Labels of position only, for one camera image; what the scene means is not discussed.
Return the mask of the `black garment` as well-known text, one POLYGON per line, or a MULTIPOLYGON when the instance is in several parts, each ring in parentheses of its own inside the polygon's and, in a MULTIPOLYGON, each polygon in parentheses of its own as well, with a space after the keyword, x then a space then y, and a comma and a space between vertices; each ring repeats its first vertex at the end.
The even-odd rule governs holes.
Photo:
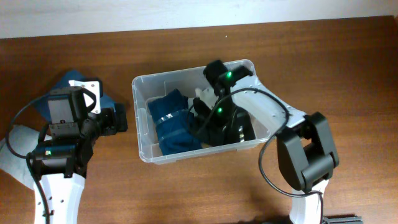
POLYGON ((231 125, 239 132, 239 142, 254 140, 256 135, 252 127, 249 113, 240 107, 236 107, 236 109, 232 117, 233 121, 231 125))

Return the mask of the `dark teal garment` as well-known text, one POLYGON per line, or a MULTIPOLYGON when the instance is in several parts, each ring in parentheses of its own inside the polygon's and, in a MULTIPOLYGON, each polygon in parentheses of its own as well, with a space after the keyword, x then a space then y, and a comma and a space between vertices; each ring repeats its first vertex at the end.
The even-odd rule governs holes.
POLYGON ((201 149, 201 141, 192 136, 188 125, 194 121, 188 110, 188 98, 174 89, 164 97, 148 103, 163 155, 201 149))

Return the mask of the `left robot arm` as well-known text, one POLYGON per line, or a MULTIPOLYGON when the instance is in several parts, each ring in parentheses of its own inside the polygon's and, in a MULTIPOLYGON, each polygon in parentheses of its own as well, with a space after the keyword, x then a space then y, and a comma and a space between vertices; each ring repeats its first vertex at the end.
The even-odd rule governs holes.
POLYGON ((26 155, 34 180, 34 221, 76 223, 95 142, 127 131, 126 109, 116 103, 95 113, 98 96, 80 86, 52 90, 47 103, 50 122, 26 155))

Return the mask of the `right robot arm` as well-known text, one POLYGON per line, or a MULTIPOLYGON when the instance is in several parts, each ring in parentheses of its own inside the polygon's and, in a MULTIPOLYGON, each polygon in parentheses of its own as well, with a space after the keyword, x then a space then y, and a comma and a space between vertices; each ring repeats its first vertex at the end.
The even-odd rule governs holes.
POLYGON ((291 107, 269 91, 257 75, 244 65, 232 70, 220 61, 209 63, 203 75, 218 101, 211 115, 224 114, 225 102, 253 115, 271 133, 259 152, 258 167, 264 180, 278 193, 292 199, 287 223, 362 223, 356 215, 326 217, 324 192, 340 159, 330 125, 319 112, 306 114, 291 107), (266 176, 262 165, 265 150, 277 143, 280 173, 291 192, 278 188, 266 176))

